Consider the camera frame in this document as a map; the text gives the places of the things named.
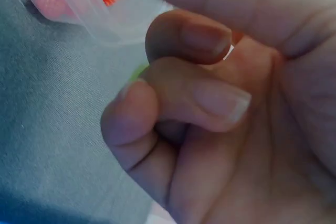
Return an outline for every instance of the finger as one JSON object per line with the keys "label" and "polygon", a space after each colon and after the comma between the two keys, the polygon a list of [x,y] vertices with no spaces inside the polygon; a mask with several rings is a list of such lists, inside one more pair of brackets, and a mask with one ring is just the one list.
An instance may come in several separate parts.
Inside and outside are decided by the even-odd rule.
{"label": "finger", "polygon": [[245,35],[243,33],[240,33],[238,31],[233,31],[231,35],[232,45],[235,46],[236,44],[238,44],[244,38],[244,36]]}
{"label": "finger", "polygon": [[312,50],[336,29],[335,0],[167,0],[239,30],[284,55]]}
{"label": "finger", "polygon": [[155,91],[137,81],[105,109],[101,129],[121,167],[164,206],[177,153],[152,131],[158,114]]}
{"label": "finger", "polygon": [[214,64],[230,49],[231,31],[209,18],[182,10],[159,16],[146,37],[149,62],[158,57],[179,55],[196,64]]}
{"label": "finger", "polygon": [[245,115],[251,95],[228,85],[204,68],[162,58],[143,73],[156,90],[160,121],[176,120],[213,132],[234,128]]}
{"label": "finger", "polygon": [[184,142],[188,128],[189,124],[173,120],[159,122],[155,126],[158,135],[177,148]]}

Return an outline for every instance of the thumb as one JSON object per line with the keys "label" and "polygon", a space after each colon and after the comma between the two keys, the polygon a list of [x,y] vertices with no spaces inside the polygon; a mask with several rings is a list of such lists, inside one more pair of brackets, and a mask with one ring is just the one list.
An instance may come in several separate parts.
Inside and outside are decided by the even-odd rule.
{"label": "thumb", "polygon": [[335,0],[167,0],[299,56],[333,33]]}

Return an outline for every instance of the palm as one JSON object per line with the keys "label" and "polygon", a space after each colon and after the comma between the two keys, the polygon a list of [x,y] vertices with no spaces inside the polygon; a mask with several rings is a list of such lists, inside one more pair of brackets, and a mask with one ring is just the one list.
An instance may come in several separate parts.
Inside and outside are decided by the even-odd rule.
{"label": "palm", "polygon": [[178,223],[323,222],[333,178],[292,116],[276,54],[272,59],[270,49],[242,43],[212,71],[253,94],[248,116],[229,133],[188,129],[167,208]]}

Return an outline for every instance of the gray cloth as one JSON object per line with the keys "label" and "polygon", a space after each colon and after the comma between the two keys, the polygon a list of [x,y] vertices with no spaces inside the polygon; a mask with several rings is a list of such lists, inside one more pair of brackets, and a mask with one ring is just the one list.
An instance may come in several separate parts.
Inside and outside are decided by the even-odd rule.
{"label": "gray cloth", "polygon": [[144,223],[149,197],[121,170],[100,114],[145,59],[0,0],[0,221]]}

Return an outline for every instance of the skin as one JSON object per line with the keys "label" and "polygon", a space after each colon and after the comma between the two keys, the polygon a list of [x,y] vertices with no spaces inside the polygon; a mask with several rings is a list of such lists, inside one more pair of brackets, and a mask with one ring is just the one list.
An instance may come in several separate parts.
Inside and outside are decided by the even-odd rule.
{"label": "skin", "polygon": [[102,116],[123,169],[177,223],[335,223],[336,0],[167,1]]}

